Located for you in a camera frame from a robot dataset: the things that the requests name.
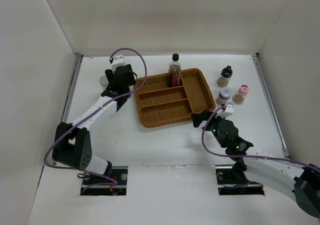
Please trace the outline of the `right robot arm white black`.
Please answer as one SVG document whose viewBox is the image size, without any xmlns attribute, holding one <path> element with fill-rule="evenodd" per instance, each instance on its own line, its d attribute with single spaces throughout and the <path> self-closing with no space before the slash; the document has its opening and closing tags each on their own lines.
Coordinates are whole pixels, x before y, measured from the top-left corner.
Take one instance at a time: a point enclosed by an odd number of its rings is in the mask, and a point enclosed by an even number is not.
<svg viewBox="0 0 320 225">
<path fill-rule="evenodd" d="M 232 105 L 224 105 L 215 111 L 193 113 L 195 128 L 205 122 L 203 132 L 211 132 L 224 149 L 222 158 L 235 163 L 232 177 L 238 183 L 256 182 L 292 199 L 308 215 L 320 217 L 320 169 L 287 158 L 273 157 L 239 136 L 239 130 L 227 119 L 234 112 Z"/>
</svg>

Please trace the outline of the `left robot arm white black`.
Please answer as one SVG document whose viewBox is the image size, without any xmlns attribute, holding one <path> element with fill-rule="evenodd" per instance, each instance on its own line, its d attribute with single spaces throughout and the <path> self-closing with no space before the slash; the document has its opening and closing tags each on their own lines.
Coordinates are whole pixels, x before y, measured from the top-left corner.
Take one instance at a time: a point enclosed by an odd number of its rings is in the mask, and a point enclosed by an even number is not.
<svg viewBox="0 0 320 225">
<path fill-rule="evenodd" d="M 56 129 L 51 157 L 78 171 L 95 174 L 100 184 L 112 180 L 112 163 L 93 154 L 90 129 L 118 112 L 131 96 L 136 74 L 130 64 L 105 70 L 108 81 L 98 100 L 83 115 L 70 123 L 61 122 Z"/>
</svg>

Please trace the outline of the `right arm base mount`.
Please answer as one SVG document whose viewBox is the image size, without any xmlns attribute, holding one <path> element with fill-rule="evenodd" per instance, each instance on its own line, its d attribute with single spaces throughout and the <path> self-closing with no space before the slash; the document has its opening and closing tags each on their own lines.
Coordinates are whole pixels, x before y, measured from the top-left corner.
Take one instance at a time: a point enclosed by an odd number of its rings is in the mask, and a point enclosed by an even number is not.
<svg viewBox="0 0 320 225">
<path fill-rule="evenodd" d="M 215 167 L 218 193 L 221 196 L 265 195 L 261 183 L 249 181 L 244 174 L 246 166 L 241 162 Z"/>
</svg>

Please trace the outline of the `dark soy sauce bottle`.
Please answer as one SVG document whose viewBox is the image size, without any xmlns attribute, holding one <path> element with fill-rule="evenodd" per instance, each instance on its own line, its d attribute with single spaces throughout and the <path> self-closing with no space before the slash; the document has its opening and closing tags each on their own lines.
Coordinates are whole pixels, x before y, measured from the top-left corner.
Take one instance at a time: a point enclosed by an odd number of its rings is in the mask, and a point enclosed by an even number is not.
<svg viewBox="0 0 320 225">
<path fill-rule="evenodd" d="M 179 54 L 174 53 L 172 55 L 172 62 L 169 64 L 169 85 L 171 87 L 177 87 L 180 84 L 181 64 L 179 58 Z"/>
</svg>

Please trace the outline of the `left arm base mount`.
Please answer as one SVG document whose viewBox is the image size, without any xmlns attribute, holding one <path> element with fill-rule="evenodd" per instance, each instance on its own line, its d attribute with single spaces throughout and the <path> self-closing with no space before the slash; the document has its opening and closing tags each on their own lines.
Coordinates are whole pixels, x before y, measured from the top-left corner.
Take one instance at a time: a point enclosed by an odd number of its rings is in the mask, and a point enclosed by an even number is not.
<svg viewBox="0 0 320 225">
<path fill-rule="evenodd" d="M 127 194 L 128 167 L 116 166 L 107 175 L 93 175 L 88 172 L 78 173 L 81 179 L 81 196 L 125 196 Z"/>
</svg>

